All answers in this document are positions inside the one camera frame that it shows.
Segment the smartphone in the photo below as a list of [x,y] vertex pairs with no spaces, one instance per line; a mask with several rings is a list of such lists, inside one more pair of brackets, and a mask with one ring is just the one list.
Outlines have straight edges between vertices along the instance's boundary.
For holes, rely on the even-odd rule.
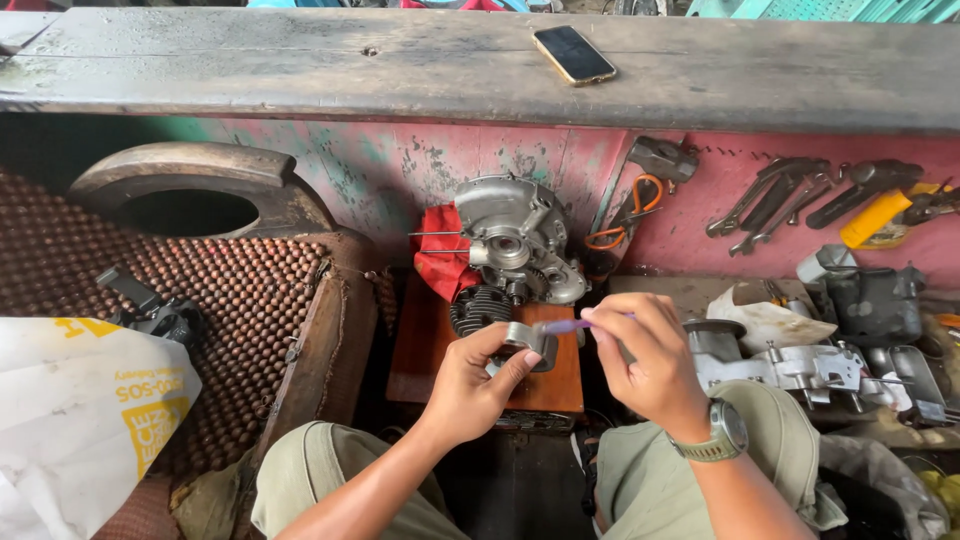
[[572,26],[537,30],[534,43],[570,85],[592,85],[616,75],[616,68]]

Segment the purple toothbrush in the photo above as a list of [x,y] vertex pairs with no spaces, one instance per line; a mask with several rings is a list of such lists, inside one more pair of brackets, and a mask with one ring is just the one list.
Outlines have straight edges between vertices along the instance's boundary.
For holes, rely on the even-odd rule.
[[[627,317],[636,320],[632,313],[626,313]],[[534,324],[534,330],[544,335],[559,335],[576,331],[578,328],[589,328],[593,326],[586,319],[562,319],[560,321],[544,321]]]

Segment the wristwatch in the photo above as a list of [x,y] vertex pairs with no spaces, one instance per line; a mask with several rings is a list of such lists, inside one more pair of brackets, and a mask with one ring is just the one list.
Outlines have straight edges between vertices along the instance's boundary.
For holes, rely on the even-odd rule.
[[703,443],[684,444],[673,440],[667,433],[667,439],[681,457],[694,461],[720,461],[733,459],[747,452],[749,439],[747,425],[736,412],[733,405],[720,398],[710,399],[710,440]]

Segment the gold phone case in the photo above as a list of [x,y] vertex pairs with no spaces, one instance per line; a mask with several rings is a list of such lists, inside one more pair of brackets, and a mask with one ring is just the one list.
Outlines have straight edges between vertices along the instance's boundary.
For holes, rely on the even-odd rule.
[[[543,30],[537,30],[537,32],[546,32],[547,30],[553,30],[553,28],[544,28]],[[596,51],[596,53],[597,53],[598,55],[600,55],[601,58],[603,58],[605,61],[607,61],[607,63],[610,64],[610,67],[613,68],[613,71],[611,71],[610,73],[604,73],[603,75],[596,75],[596,76],[594,76],[594,77],[587,77],[587,78],[585,78],[585,79],[574,79],[569,73],[566,72],[566,69],[564,69],[564,67],[557,61],[557,59],[554,58],[554,56],[553,56],[552,54],[550,54],[550,51],[548,51],[548,50],[546,49],[546,47],[543,46],[543,43],[541,43],[540,40],[537,39],[537,33],[536,33],[536,32],[534,32],[534,44],[537,45],[537,48],[540,49],[540,52],[542,52],[543,55],[546,56],[546,57],[550,60],[550,63],[553,64],[553,67],[554,67],[558,72],[560,72],[561,77],[564,78],[564,80],[566,81],[566,83],[567,83],[568,85],[571,85],[571,86],[595,85],[596,83],[603,83],[604,81],[607,81],[607,80],[609,80],[609,79],[612,79],[613,76],[616,75],[616,67],[613,66],[613,64],[612,64],[609,60],[607,60],[607,57],[603,56],[603,55],[600,53],[600,51],[597,51],[596,47],[593,46],[593,43],[590,43],[589,39],[587,39],[586,37],[584,37],[583,34],[580,34],[579,32],[577,32],[577,35],[580,36],[580,37],[584,40],[584,42],[585,42],[587,45],[589,45],[589,47],[590,47],[591,49],[593,49],[594,51]]]

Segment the wooden stand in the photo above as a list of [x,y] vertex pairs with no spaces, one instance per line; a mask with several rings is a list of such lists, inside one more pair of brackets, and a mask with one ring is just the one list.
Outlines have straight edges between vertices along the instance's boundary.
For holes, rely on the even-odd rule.
[[[433,391],[446,347],[457,339],[450,326],[450,304],[437,295],[419,274],[411,274],[400,314],[394,347],[394,360],[387,383],[387,399],[395,402],[425,404]],[[532,325],[538,321],[573,318],[573,307],[528,304],[514,309],[514,319]],[[565,413],[562,415],[505,415],[498,426],[531,428],[538,418],[572,418],[584,411],[584,393],[580,385],[580,354],[576,334],[559,336],[556,366],[545,373],[531,373],[521,382],[507,402],[507,408],[523,411]],[[546,428],[558,428],[557,422]]]

